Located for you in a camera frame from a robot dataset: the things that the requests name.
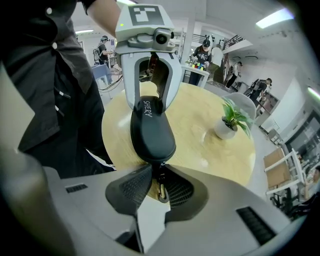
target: blue chair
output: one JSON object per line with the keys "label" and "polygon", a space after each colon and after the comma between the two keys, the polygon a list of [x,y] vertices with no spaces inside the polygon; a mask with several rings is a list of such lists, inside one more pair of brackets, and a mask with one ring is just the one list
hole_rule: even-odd
{"label": "blue chair", "polygon": [[109,82],[112,82],[111,72],[106,64],[95,65],[91,68],[92,68],[94,79],[95,79],[98,87],[99,87],[99,81],[98,81],[99,79],[102,79],[104,81],[104,83],[107,84],[107,86],[109,85]]}

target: vent grille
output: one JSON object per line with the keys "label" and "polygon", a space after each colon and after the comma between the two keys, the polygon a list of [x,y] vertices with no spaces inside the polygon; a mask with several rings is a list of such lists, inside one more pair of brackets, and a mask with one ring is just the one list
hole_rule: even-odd
{"label": "vent grille", "polygon": [[276,236],[251,207],[237,209],[236,212],[261,246]]}
{"label": "vent grille", "polygon": [[74,186],[68,186],[65,188],[65,190],[68,192],[68,193],[73,193],[73,192],[77,192],[77,191],[80,191],[80,190],[84,190],[86,189],[88,186],[85,185],[85,184],[78,184],[78,185],[74,185]]}

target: potted plant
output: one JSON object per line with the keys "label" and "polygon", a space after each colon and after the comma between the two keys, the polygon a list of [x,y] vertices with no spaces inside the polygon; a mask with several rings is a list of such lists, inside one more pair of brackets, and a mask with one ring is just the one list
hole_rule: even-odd
{"label": "potted plant", "polygon": [[223,110],[225,116],[222,116],[214,125],[213,129],[215,134],[223,140],[231,139],[236,135],[239,126],[250,138],[250,130],[248,126],[242,122],[253,123],[254,121],[245,111],[238,108],[231,99],[225,98],[224,103]]}

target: round wooden table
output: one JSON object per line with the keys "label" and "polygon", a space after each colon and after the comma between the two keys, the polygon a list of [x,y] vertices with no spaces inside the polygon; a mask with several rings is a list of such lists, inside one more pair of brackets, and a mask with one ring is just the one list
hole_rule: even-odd
{"label": "round wooden table", "polygon": [[[140,84],[140,95],[158,96],[152,82]],[[223,99],[203,88],[181,83],[166,116],[174,134],[176,151],[168,164],[216,175],[245,186],[255,164],[255,146],[242,129],[235,137],[222,140],[213,126],[224,116]],[[106,106],[102,119],[105,149],[118,171],[132,169],[145,162],[136,154],[130,135],[132,110],[123,90]],[[158,198],[153,181],[148,195]]]}

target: green leaves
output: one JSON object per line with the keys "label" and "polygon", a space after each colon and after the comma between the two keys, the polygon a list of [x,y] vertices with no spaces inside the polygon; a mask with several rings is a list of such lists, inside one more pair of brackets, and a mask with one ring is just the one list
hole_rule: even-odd
{"label": "green leaves", "polygon": [[227,123],[232,126],[240,126],[245,134],[250,138],[250,129],[246,124],[241,122],[252,124],[254,121],[249,117],[247,112],[240,109],[236,104],[229,98],[224,98],[225,104],[223,104],[223,110]]}
{"label": "green leaves", "polygon": [[242,128],[242,130],[245,132],[245,134],[246,134],[249,138],[251,138],[251,132],[250,132],[250,129],[249,129],[248,126],[246,126],[245,124],[240,123],[240,122],[238,122],[237,125]]}
{"label": "green leaves", "polygon": [[231,119],[234,117],[235,113],[231,106],[223,104],[223,110],[225,114],[225,118],[227,121],[231,121]]}

